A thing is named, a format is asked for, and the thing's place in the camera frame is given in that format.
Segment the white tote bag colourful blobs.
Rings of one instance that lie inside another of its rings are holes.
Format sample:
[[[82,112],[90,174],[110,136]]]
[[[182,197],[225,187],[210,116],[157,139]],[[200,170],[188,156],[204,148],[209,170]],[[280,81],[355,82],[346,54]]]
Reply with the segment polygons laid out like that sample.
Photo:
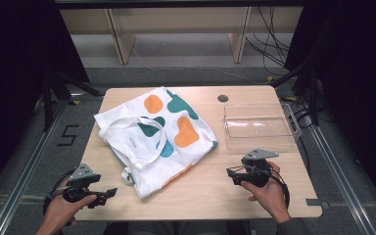
[[[122,180],[145,199],[218,145],[209,125],[159,87],[95,116],[99,136],[124,163]]]

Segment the light wooden desk frame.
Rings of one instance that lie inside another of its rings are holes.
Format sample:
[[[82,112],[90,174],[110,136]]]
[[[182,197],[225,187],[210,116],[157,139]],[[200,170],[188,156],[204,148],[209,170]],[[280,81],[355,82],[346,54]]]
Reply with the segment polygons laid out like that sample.
[[[242,61],[248,33],[263,33],[274,24],[278,33],[293,33],[301,7],[203,7],[63,10],[71,34],[109,34],[118,60],[125,65],[138,34],[226,33],[233,60]]]

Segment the grey tape strip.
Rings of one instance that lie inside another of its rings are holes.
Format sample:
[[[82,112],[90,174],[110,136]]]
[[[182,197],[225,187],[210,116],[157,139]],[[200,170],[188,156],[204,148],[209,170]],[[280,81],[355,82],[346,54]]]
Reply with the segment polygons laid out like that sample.
[[[305,199],[305,202],[309,207],[321,207],[323,210],[330,209],[328,202],[323,202],[319,199]]]

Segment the person's left hand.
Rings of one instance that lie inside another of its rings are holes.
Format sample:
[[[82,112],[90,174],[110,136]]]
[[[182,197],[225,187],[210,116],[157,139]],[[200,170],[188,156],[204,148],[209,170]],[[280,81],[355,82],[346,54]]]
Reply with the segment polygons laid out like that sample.
[[[78,202],[70,203],[63,196],[56,196],[49,204],[42,224],[64,227],[73,223],[75,214],[96,200],[95,195],[89,195]]]

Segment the dark curtain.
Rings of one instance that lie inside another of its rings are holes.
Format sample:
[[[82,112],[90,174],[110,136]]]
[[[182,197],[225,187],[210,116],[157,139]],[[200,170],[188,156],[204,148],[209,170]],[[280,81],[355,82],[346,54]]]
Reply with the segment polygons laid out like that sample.
[[[21,141],[46,71],[88,80],[55,0],[0,0],[0,173]]]
[[[286,68],[304,61],[333,15],[315,71],[330,110],[376,187],[376,0],[306,0]]]

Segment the person's right hand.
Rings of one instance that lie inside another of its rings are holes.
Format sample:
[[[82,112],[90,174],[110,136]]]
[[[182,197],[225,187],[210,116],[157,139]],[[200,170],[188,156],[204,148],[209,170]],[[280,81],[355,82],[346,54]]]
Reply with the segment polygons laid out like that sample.
[[[241,186],[252,193],[249,201],[257,201],[280,224],[291,219],[281,185],[270,178],[264,187],[257,187],[251,182],[242,181]]]

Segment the clear plastic container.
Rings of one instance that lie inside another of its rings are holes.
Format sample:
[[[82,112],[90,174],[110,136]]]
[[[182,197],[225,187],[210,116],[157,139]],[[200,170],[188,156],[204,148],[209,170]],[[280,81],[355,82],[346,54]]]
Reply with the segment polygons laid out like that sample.
[[[224,107],[226,147],[243,154],[254,148],[289,152],[302,135],[288,104],[238,104]]]

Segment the aluminium floor rail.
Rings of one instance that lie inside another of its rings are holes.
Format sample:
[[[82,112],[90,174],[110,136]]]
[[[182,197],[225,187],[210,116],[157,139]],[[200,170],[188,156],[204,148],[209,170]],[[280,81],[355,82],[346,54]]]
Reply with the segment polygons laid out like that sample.
[[[48,147],[48,143],[54,133],[54,129],[57,127],[59,119],[67,106],[67,101],[61,101],[58,107],[55,109],[55,116],[53,117],[52,123],[41,134],[39,141],[29,157],[21,176],[15,184],[15,188],[4,201],[3,207],[0,210],[0,235],[5,235],[17,208],[22,201],[24,192]]]
[[[370,216],[362,204],[361,200],[351,187],[343,169],[338,163],[335,154],[329,146],[324,134],[319,126],[310,128],[311,135],[314,138],[321,155],[326,162],[344,201],[352,214],[355,223],[362,235],[376,235],[376,228],[370,219]]]

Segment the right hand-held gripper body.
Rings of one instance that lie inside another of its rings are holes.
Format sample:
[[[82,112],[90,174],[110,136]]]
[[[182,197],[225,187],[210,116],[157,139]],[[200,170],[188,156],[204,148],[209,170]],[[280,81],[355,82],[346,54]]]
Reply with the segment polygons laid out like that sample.
[[[259,148],[255,148],[245,154],[241,160],[246,170],[242,181],[251,182],[257,187],[263,187],[271,176],[271,166],[268,164],[267,159],[278,156],[278,153]]]

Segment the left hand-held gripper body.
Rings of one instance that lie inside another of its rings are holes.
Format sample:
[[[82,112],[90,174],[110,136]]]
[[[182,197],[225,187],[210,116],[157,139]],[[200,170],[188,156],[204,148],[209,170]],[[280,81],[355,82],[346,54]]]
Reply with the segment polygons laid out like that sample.
[[[89,185],[99,182],[100,174],[95,173],[87,164],[80,164],[72,173],[63,191],[63,198],[75,203],[89,195]]]

